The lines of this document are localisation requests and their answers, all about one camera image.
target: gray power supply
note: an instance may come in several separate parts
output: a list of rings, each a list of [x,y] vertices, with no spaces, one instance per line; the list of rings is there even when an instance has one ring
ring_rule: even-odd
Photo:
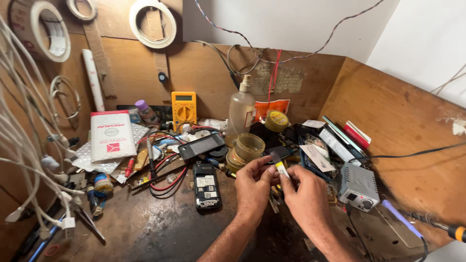
[[[380,202],[374,172],[346,162],[340,173],[342,183],[338,200],[364,212]]]

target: white packaging box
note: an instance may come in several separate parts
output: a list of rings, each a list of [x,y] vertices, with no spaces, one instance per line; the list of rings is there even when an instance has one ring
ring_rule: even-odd
[[[128,110],[90,114],[92,162],[136,155]]]

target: spray bottle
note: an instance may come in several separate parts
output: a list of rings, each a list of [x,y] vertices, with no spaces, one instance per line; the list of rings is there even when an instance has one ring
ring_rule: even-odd
[[[228,124],[226,127],[225,143],[229,147],[236,145],[236,138],[243,133],[249,133],[253,121],[253,111],[256,100],[250,93],[250,75],[244,75],[240,84],[240,91],[233,94],[228,109]]]

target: bubble wrap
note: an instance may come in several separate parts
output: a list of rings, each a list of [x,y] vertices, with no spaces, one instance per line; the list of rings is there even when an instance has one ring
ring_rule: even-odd
[[[133,130],[133,137],[135,143],[137,143],[149,130],[149,128],[147,127],[143,127],[134,123],[131,123],[131,129]],[[81,148],[76,150],[76,156],[78,157],[78,159],[76,159],[72,163],[72,165],[82,168],[88,172],[95,170],[98,172],[103,172],[105,174],[112,173],[123,161],[123,159],[125,159],[108,159],[92,163],[90,160],[90,142],[85,143]]]

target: packing tape roll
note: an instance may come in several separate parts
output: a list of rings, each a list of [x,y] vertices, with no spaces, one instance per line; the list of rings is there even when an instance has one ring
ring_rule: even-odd
[[[86,0],[90,6],[90,16],[85,16],[79,12],[78,8],[76,7],[76,0],[66,0],[66,4],[68,5],[69,10],[79,19],[84,21],[92,20],[96,17],[97,11],[96,7],[92,3],[91,0]]]
[[[144,35],[143,32],[137,27],[136,24],[136,16],[141,9],[145,7],[155,7],[162,11],[169,19],[171,23],[171,32],[168,34],[168,37],[165,37],[164,39],[161,40],[151,40],[149,39],[146,35]],[[136,36],[136,38],[141,41],[144,45],[151,47],[151,48],[164,48],[170,45],[173,40],[175,39],[176,35],[176,22],[175,18],[171,14],[170,10],[168,10],[168,7],[166,7],[164,4],[157,0],[138,0],[136,1],[130,9],[130,27],[131,31],[133,34]]]
[[[29,53],[36,59],[65,62],[71,52],[68,30],[58,10],[49,2],[15,0],[12,3],[11,26]],[[47,27],[50,47],[42,41],[39,19]]]

